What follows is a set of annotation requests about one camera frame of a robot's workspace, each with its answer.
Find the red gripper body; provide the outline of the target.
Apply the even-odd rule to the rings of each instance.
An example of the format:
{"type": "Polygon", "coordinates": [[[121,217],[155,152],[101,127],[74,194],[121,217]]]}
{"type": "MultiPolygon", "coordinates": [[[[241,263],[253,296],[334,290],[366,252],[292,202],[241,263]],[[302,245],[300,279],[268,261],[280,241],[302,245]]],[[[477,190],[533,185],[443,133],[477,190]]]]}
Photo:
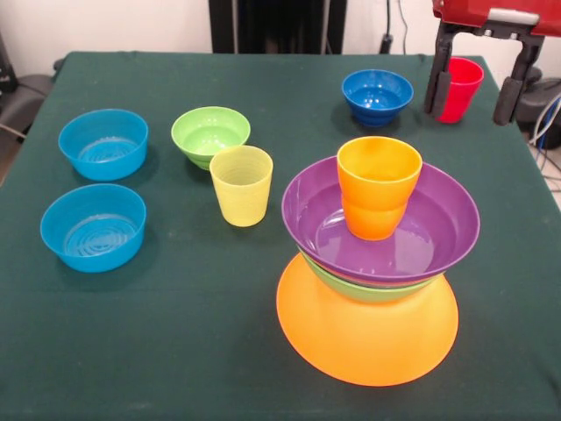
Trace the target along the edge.
{"type": "Polygon", "coordinates": [[[533,27],[533,35],[560,37],[560,2],[433,1],[433,14],[446,23],[482,27],[487,20],[533,27]]]}

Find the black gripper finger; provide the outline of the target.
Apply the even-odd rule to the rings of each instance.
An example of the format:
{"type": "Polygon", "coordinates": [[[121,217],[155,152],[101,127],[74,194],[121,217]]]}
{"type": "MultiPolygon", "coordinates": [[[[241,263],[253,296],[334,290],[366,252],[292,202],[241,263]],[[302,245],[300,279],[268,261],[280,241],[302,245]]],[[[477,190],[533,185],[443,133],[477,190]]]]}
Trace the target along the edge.
{"type": "Polygon", "coordinates": [[[499,93],[493,115],[497,125],[504,126],[513,120],[522,89],[529,71],[539,57],[544,39],[541,35],[517,34],[522,49],[516,57],[511,75],[504,80],[499,93]]]}
{"type": "Polygon", "coordinates": [[[440,22],[435,43],[435,54],[424,100],[424,111],[433,118],[440,118],[444,112],[446,98],[451,84],[449,63],[457,28],[454,24],[440,22]]]}

